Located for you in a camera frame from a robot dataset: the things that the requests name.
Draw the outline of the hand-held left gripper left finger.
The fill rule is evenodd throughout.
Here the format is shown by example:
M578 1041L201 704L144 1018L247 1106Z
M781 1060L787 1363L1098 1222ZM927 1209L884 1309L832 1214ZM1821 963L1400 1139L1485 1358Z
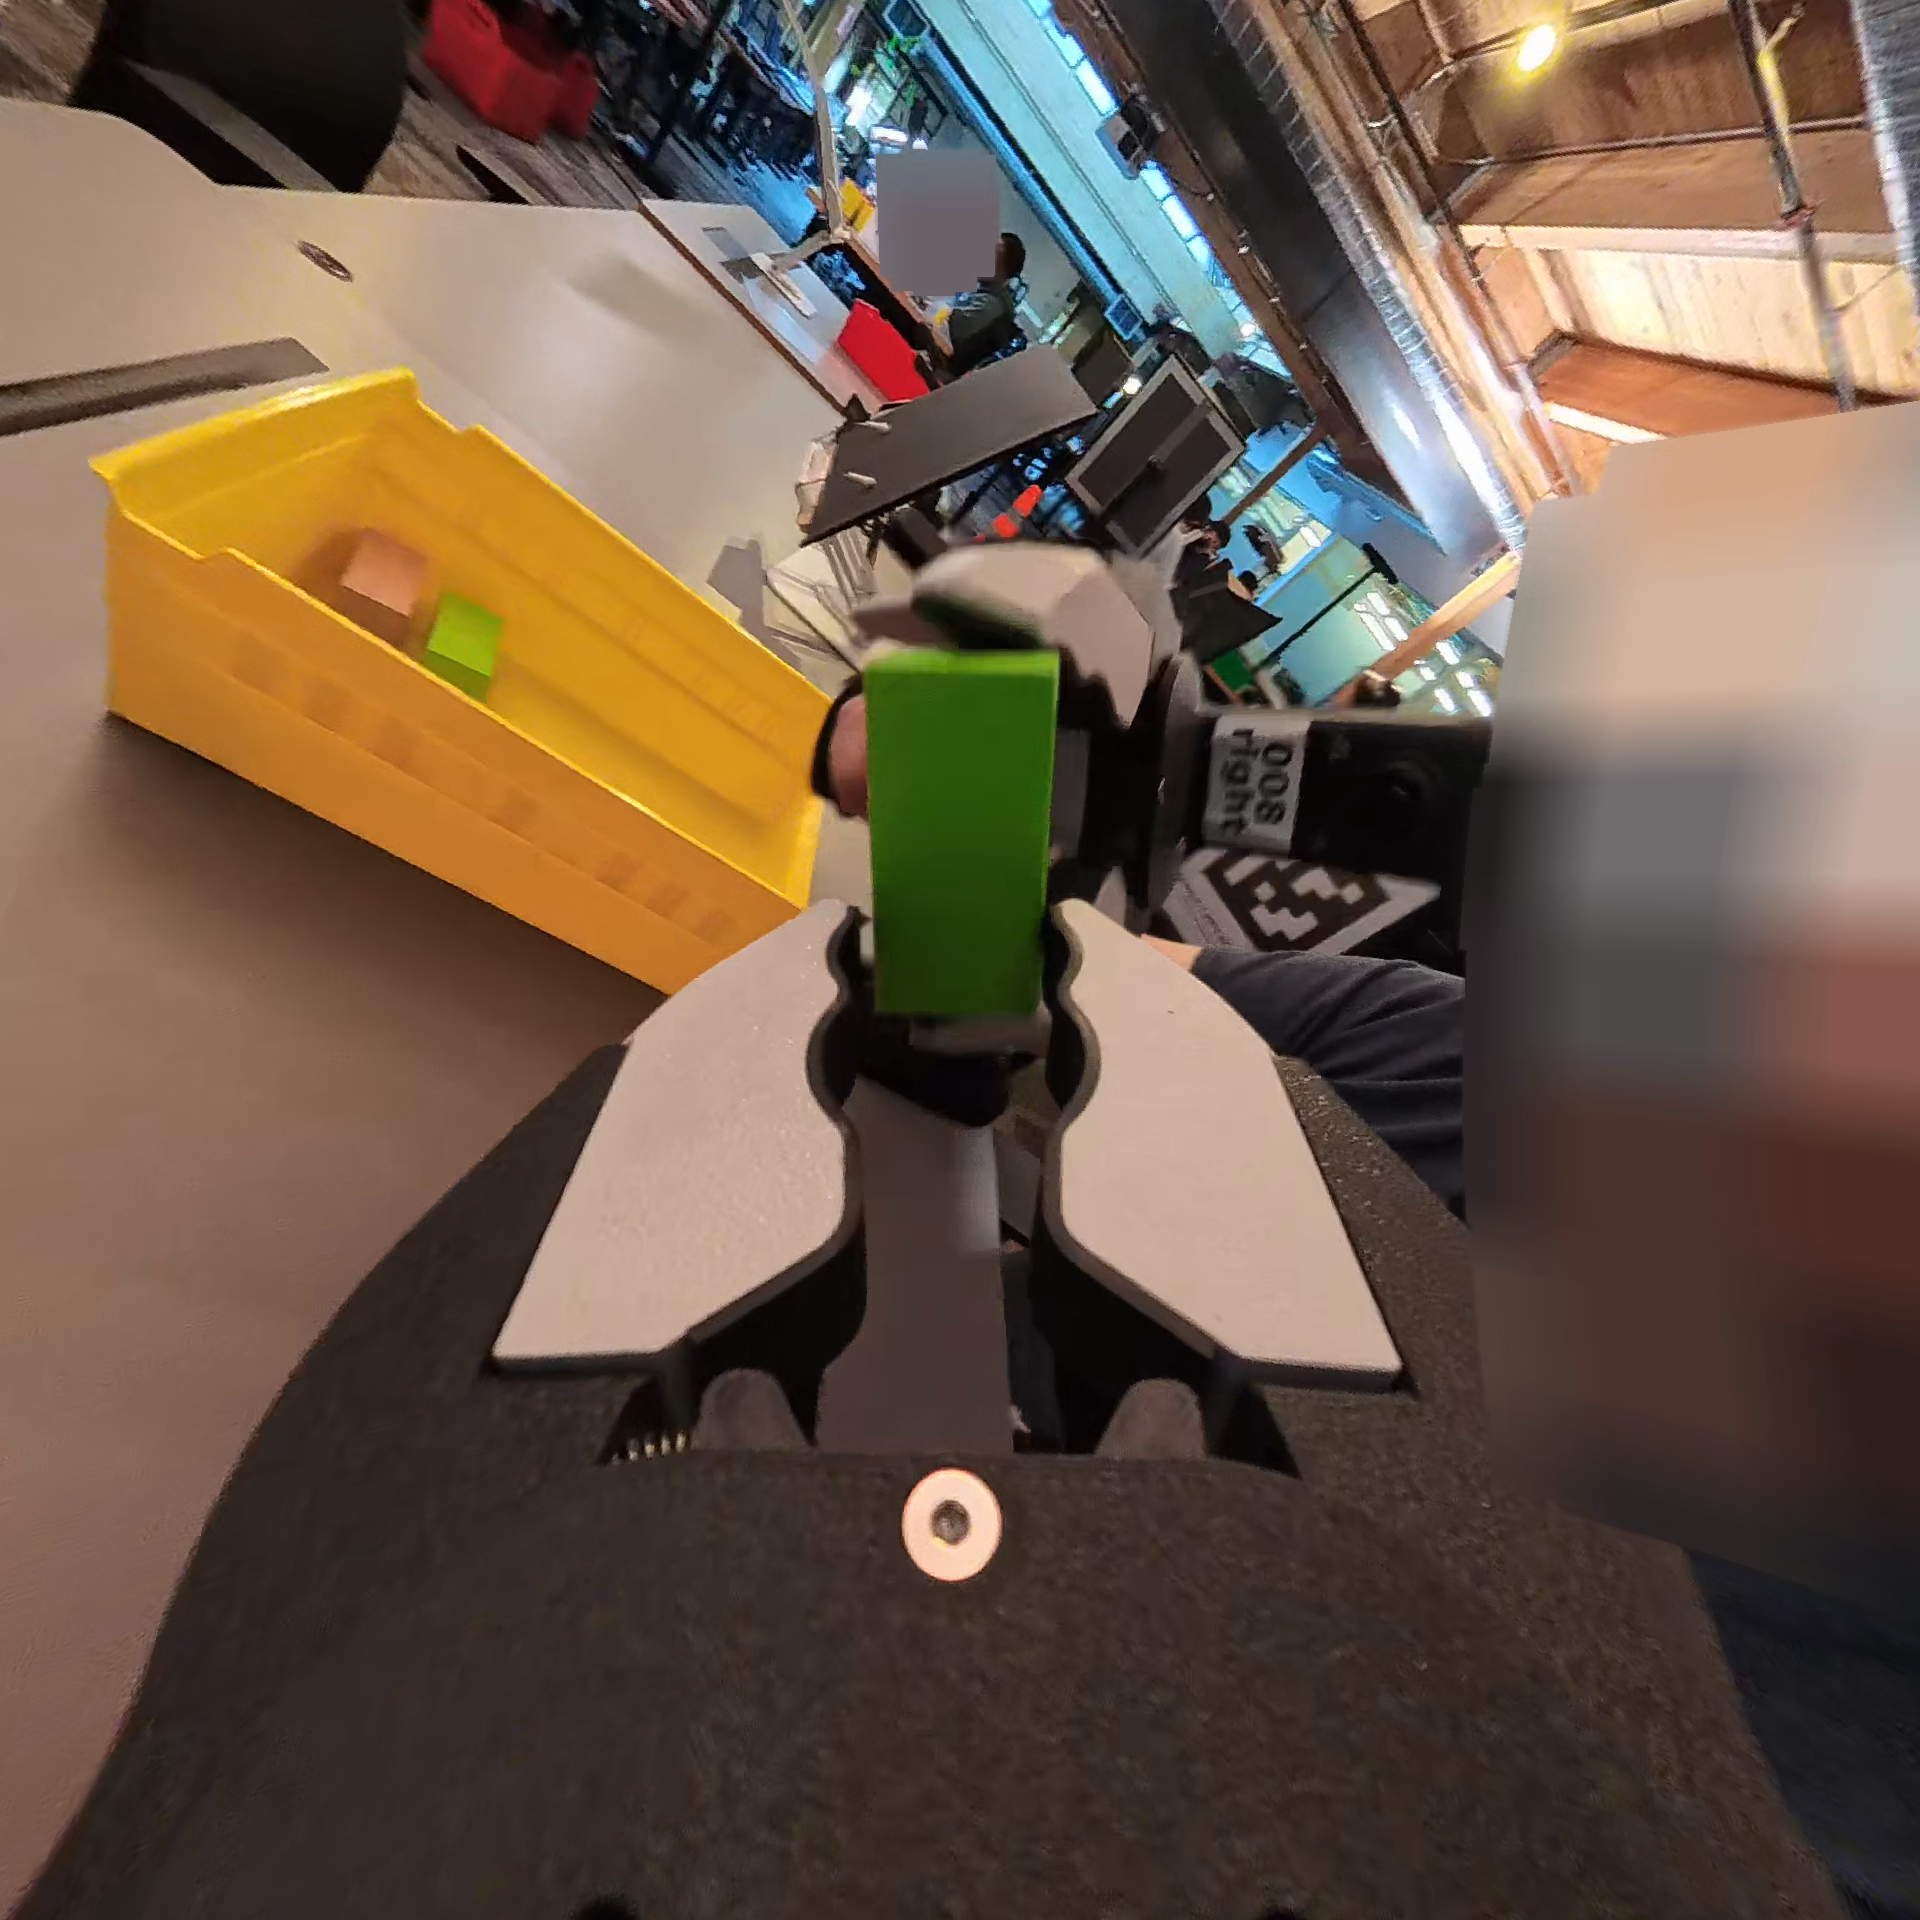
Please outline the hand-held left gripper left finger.
M708 1384L781 1380L806 1438L868 1316L849 1125L864 912L832 897L625 1045L494 1335L506 1373L638 1373L662 1434Z

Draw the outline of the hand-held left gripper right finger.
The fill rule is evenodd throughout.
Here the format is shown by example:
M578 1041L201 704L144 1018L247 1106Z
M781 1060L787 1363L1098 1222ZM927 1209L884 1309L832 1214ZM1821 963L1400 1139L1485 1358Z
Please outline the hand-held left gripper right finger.
M1142 1380L1194 1388L1206 1453L1283 1453L1265 1388L1409 1384L1274 1050L1082 897L1046 926L1060 1119L1031 1320L1089 1442Z

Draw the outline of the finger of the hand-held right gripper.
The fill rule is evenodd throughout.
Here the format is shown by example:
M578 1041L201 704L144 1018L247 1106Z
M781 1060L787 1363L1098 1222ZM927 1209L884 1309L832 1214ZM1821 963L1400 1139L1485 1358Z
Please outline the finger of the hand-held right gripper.
M950 1069L1029 1069L1050 1054L1055 1018L1050 1007L1024 1018L907 1018L903 1054L907 1062L950 1062Z
M1128 727L1174 656L1174 592L1153 564L1071 540L967 540L864 602L852 630L868 644L1055 650L1070 723Z

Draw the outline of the green rectangular wooden block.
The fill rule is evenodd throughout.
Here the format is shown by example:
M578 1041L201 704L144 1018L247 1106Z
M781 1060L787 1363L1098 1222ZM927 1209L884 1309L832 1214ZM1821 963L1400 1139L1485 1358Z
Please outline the green rectangular wooden block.
M1046 992L1055 650L880 656L868 680L877 1007L1029 1018Z
M423 671L479 704L489 702L506 617L458 592L437 602L423 636Z

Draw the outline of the yellow plastic bin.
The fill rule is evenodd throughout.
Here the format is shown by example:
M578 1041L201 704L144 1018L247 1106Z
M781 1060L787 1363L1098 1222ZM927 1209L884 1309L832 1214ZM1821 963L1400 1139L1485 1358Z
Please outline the yellow plastic bin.
M806 909L832 696L411 373L94 471L120 718L662 992ZM484 693L326 594L361 530L499 616Z

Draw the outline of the natural wooden rectangular block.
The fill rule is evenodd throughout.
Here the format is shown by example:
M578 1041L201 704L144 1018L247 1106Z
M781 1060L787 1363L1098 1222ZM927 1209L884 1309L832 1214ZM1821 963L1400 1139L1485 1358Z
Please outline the natural wooden rectangular block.
M411 650L429 625L429 564L410 540L361 527L326 585L326 604L353 627Z

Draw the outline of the framed tag sign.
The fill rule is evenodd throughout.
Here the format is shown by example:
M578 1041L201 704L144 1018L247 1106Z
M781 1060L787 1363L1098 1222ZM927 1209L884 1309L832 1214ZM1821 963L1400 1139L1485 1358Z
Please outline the framed tag sign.
M1436 879L1199 848L1176 866L1153 926L1194 949L1368 955L1441 897Z

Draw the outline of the grey board on pole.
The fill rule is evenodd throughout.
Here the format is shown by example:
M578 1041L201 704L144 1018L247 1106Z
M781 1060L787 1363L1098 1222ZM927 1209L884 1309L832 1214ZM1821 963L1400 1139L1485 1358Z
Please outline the grey board on pole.
M1237 416L1171 358L1070 468L1064 492L1088 540L1144 559L1243 448Z

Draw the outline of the white stand with dark board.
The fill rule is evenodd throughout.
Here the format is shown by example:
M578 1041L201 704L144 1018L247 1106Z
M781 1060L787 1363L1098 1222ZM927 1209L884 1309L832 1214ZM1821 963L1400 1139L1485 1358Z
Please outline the white stand with dark board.
M858 610L950 545L950 486L989 482L1088 420L1095 398L1060 350L1007 353L877 412L852 398L827 435L773 463L795 482L798 548L770 559L762 538L733 538L708 592L787 659L852 659Z

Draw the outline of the red plastic bin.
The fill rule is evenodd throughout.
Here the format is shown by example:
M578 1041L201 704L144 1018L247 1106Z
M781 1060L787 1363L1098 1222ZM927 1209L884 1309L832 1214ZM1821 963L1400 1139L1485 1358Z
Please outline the red plastic bin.
M880 405L911 405L932 394L920 353L868 297L849 305L835 350L852 364Z

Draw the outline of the white tilted sheet stand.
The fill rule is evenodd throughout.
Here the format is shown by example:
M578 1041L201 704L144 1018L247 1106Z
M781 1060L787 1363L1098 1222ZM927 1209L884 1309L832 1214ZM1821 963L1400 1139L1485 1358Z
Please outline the white tilted sheet stand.
M746 243L725 270L770 288L798 318L818 318L803 277L827 257L852 263L872 211L843 168L843 121L832 85L832 53L821 52L821 14L827 3L798 0L709 10L725 66L709 82L708 128L719 128L733 153L754 153L764 168L811 181L811 226L803 238Z

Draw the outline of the red storage box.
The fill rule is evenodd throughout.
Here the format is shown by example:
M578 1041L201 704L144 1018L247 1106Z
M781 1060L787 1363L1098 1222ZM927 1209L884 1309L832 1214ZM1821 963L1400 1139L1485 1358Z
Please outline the red storage box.
M599 102L583 14L562 3L429 0L423 66L519 144L583 144Z

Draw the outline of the black office chair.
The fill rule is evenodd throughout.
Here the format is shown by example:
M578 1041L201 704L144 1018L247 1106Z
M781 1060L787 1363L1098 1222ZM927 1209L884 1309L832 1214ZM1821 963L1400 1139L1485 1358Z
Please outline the black office chair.
M110 0L65 102L216 181L357 194L403 121L410 27L399 0Z

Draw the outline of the silver ventilation duct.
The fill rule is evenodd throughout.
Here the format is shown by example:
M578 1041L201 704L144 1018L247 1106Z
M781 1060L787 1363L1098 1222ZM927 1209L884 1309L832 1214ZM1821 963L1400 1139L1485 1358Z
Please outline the silver ventilation duct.
M1518 405L1305 3L1213 3L1224 189L1265 286L1431 538L1522 545Z

